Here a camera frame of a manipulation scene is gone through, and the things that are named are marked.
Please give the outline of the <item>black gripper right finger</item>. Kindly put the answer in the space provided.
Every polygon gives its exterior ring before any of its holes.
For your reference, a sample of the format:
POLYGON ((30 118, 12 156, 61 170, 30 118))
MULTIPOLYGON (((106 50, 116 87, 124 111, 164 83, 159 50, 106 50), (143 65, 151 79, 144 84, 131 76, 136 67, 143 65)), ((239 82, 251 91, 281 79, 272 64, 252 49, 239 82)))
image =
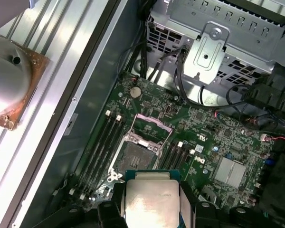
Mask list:
POLYGON ((181 182, 181 218, 187 228, 261 228, 263 217, 246 207, 228 213, 208 201, 198 200, 189 184, 181 182))

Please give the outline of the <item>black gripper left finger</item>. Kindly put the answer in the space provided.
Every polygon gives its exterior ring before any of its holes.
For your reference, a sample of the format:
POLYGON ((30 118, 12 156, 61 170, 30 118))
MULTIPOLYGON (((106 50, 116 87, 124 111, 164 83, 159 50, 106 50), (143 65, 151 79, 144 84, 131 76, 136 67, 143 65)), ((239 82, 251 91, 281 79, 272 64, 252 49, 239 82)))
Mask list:
POLYGON ((124 228, 121 214, 125 183, 116 183, 111 200, 101 202, 96 209, 84 212, 80 206, 66 206, 38 223, 36 228, 124 228))

